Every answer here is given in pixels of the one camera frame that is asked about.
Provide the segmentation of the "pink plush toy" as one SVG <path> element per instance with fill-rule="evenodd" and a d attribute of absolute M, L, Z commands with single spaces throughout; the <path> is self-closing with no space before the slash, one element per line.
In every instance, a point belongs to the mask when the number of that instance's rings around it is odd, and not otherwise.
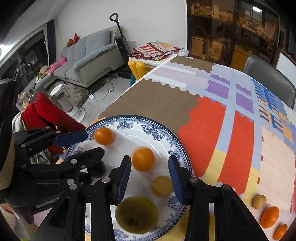
<path fill-rule="evenodd" d="M 46 74 L 49 76 L 52 75 L 55 70 L 57 70 L 59 67 L 63 66 L 66 63 L 67 63 L 66 56 L 61 56 L 57 62 L 50 65 L 50 68 L 46 71 Z"/>

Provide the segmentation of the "grey chair left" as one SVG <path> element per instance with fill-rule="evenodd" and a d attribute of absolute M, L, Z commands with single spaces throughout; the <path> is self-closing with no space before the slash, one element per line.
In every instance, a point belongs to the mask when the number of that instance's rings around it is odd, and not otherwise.
<path fill-rule="evenodd" d="M 254 54 L 247 56 L 243 73 L 249 75 L 291 109 L 295 105 L 295 86 L 279 70 Z"/>

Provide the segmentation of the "black upright vacuum cleaner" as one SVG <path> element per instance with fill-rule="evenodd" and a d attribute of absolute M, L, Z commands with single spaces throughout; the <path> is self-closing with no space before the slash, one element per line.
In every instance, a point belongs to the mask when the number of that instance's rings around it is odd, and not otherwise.
<path fill-rule="evenodd" d="M 128 66 L 130 50 L 127 44 L 127 40 L 123 35 L 122 29 L 118 21 L 118 13 L 113 13 L 112 15 L 110 15 L 109 20 L 117 24 L 117 28 L 119 30 L 119 36 L 115 37 L 115 42 L 117 44 L 117 47 L 119 49 L 119 52 L 125 64 L 125 67 L 118 73 L 118 76 L 122 78 L 130 79 L 132 75 L 132 72 Z"/>

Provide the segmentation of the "folded striped cloth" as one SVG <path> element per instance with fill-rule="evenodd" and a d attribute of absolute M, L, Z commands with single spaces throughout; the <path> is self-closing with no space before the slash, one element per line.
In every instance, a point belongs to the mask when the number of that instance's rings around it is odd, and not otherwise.
<path fill-rule="evenodd" d="M 130 58 L 161 61 L 170 54 L 176 54 L 180 48 L 176 46 L 165 47 L 161 42 L 148 42 L 145 45 L 132 48 Z"/>

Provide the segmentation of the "white cylindrical heater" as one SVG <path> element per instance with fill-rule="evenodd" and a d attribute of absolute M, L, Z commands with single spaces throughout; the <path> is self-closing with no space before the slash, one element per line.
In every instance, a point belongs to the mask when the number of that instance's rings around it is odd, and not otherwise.
<path fill-rule="evenodd" d="M 74 116 L 78 107 L 67 91 L 65 84 L 57 85 L 50 93 L 51 100 L 69 116 Z"/>

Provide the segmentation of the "colourful patchwork tablecloth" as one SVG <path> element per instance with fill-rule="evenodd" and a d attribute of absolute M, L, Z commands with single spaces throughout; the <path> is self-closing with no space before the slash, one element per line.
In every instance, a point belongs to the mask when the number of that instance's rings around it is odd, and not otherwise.
<path fill-rule="evenodd" d="M 255 195 L 295 230 L 295 111 L 238 70 L 177 56 L 147 73 L 98 118 L 134 114 L 179 137 L 194 174 L 230 184 L 251 206 Z"/>

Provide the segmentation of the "yellow chair back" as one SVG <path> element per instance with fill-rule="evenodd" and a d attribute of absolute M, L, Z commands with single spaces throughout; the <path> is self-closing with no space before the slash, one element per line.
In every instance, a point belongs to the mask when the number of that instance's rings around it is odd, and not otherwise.
<path fill-rule="evenodd" d="M 128 66 L 132 71 L 136 80 L 140 80 L 146 74 L 146 66 L 143 62 L 130 59 L 128 61 Z"/>

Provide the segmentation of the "brown kiwi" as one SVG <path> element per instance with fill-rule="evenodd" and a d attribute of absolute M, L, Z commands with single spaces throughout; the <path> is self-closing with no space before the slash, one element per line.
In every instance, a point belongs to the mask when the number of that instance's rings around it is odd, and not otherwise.
<path fill-rule="evenodd" d="M 157 197 L 166 197 L 173 192 L 173 185 L 169 177 L 159 176 L 152 180 L 151 189 Z"/>
<path fill-rule="evenodd" d="M 254 209 L 261 209 L 265 206 L 267 202 L 267 198 L 264 195 L 257 195 L 254 197 L 253 201 L 252 201 L 252 207 Z"/>

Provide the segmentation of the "grey sofa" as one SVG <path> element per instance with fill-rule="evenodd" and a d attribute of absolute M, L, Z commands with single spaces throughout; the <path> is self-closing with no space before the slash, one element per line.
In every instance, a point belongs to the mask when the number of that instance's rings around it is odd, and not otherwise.
<path fill-rule="evenodd" d="M 35 88 L 47 88 L 54 80 L 87 88 L 99 78 L 123 66 L 123 59 L 116 46 L 119 36 L 118 27 L 114 26 L 81 38 L 71 47 L 65 47 L 60 56 L 66 63 L 52 74 L 35 81 Z"/>

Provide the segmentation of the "blue white porcelain plate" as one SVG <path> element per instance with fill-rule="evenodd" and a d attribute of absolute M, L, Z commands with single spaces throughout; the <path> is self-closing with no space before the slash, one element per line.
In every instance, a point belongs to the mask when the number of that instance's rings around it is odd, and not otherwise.
<path fill-rule="evenodd" d="M 99 128 L 109 128 L 114 134 L 114 141 L 108 146 L 102 146 L 105 154 L 106 175 L 120 165 L 125 155 L 132 156 L 139 147 L 151 149 L 156 158 L 154 167 L 149 172 L 140 172 L 132 168 L 128 180 L 125 197 L 142 196 L 152 201 L 159 210 L 158 224 L 150 232 L 133 234 L 122 229 L 115 219 L 115 206 L 111 206 L 111 216 L 116 240 L 182 240 L 184 234 L 180 231 L 178 221 L 186 212 L 186 206 L 181 205 L 174 193 L 167 197 L 157 197 L 151 190 L 151 181 L 159 176 L 169 176 L 168 159 L 176 156 L 180 166 L 192 170 L 189 156 L 176 137 L 167 127 L 155 120 L 138 115 L 117 115 L 103 119 L 88 127 L 88 138 L 81 143 L 72 145 L 66 157 L 100 147 L 94 139 L 94 133 Z"/>

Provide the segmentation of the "green apple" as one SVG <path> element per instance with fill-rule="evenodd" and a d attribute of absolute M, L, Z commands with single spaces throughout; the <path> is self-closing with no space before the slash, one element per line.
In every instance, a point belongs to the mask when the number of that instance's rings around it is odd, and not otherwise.
<path fill-rule="evenodd" d="M 159 210 L 147 198 L 128 197 L 116 208 L 115 219 L 123 230 L 134 234 L 143 234 L 150 232 L 157 226 Z"/>

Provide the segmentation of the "orange mandarin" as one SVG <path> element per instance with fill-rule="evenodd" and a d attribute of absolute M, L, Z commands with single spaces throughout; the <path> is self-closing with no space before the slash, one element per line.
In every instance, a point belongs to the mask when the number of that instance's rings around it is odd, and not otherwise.
<path fill-rule="evenodd" d="M 132 165 L 137 171 L 147 172 L 154 167 L 155 159 L 151 149 L 139 147 L 132 154 Z"/>
<path fill-rule="evenodd" d="M 273 239 L 280 240 L 284 236 L 284 234 L 286 233 L 287 229 L 288 229 L 287 224 L 279 225 L 273 234 Z"/>
<path fill-rule="evenodd" d="M 114 140 L 113 132 L 109 128 L 99 128 L 94 132 L 94 139 L 98 144 L 110 145 Z"/>
<path fill-rule="evenodd" d="M 262 228 L 267 229 L 272 227 L 280 216 L 280 210 L 276 206 L 271 206 L 264 210 L 260 217 L 260 225 Z"/>

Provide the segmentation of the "dark glass display cabinet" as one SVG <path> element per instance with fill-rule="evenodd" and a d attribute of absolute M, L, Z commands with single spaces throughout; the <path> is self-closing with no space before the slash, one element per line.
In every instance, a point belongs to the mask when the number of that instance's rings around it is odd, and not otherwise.
<path fill-rule="evenodd" d="M 254 54 L 273 63 L 280 17 L 267 1 L 187 1 L 189 56 L 242 70 Z"/>

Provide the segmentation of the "red jacket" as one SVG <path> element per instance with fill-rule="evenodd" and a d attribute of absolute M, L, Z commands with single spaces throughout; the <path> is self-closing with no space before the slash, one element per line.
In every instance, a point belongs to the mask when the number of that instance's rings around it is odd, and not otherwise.
<path fill-rule="evenodd" d="M 43 92 L 39 92 L 36 100 L 22 112 L 21 120 L 27 130 L 49 127 L 50 130 L 60 131 L 62 134 L 75 133 L 66 136 L 66 140 L 62 142 L 65 146 L 87 138 L 86 127 L 55 106 Z"/>

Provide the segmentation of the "dark plum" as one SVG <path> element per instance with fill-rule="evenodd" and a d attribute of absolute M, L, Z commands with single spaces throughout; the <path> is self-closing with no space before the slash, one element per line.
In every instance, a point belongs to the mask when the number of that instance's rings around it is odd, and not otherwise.
<path fill-rule="evenodd" d="M 87 186 L 92 182 L 92 177 L 86 172 L 79 172 L 78 183 Z"/>
<path fill-rule="evenodd" d="M 92 178 L 101 178 L 104 176 L 106 167 L 103 161 L 95 161 L 92 166 L 87 168 L 88 174 Z"/>

